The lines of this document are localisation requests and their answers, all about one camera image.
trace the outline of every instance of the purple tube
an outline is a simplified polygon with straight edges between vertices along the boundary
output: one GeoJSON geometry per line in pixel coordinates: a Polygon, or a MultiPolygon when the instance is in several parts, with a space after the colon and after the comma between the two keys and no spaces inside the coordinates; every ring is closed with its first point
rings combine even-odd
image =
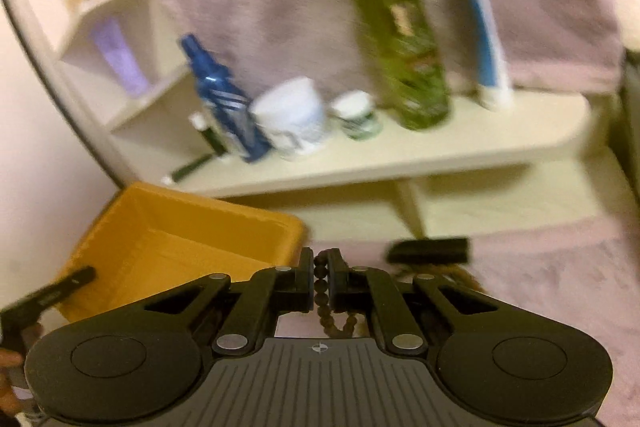
{"type": "Polygon", "coordinates": [[[98,22],[91,30],[91,36],[104,59],[118,77],[118,83],[129,96],[145,94],[151,85],[134,57],[122,34],[116,17],[98,22]]]}

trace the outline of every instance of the small jar lid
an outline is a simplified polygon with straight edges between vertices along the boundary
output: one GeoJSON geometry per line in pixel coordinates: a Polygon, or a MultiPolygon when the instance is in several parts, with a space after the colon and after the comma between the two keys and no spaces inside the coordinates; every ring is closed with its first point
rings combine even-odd
{"type": "Polygon", "coordinates": [[[369,114],[374,105],[368,92],[354,90],[341,94],[331,103],[331,108],[338,118],[351,120],[369,114]]]}

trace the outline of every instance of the crosshair symbol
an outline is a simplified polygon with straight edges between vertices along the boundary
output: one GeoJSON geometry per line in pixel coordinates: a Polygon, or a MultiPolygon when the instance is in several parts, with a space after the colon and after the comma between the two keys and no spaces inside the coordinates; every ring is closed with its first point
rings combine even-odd
{"type": "Polygon", "coordinates": [[[317,344],[311,346],[311,349],[313,349],[316,353],[324,353],[327,349],[329,349],[329,346],[323,344],[322,342],[318,342],[317,344]]]}

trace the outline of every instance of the ribbed gray panel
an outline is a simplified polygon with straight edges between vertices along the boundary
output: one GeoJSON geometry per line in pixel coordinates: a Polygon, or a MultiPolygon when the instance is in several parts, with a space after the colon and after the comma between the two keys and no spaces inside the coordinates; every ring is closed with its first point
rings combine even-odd
{"type": "MultiPolygon", "coordinates": [[[[46,427],[65,424],[48,420],[46,427]]],[[[217,362],[195,393],[141,427],[495,427],[440,390],[415,360],[373,339],[268,339],[217,362]],[[314,345],[328,349],[318,353],[314,345]]],[[[595,427],[582,420],[573,427],[595,427]]]]}

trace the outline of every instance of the white jar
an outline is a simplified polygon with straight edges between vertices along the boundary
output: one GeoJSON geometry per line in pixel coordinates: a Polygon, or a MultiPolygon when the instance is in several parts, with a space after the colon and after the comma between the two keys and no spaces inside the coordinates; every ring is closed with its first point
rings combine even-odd
{"type": "Polygon", "coordinates": [[[348,91],[336,98],[331,108],[344,133],[354,140],[374,137],[382,129],[373,99],[368,92],[348,91]]]}
{"type": "Polygon", "coordinates": [[[250,107],[264,135],[284,159],[320,149],[328,138],[322,100],[313,81],[299,76],[268,90],[250,107]]]}

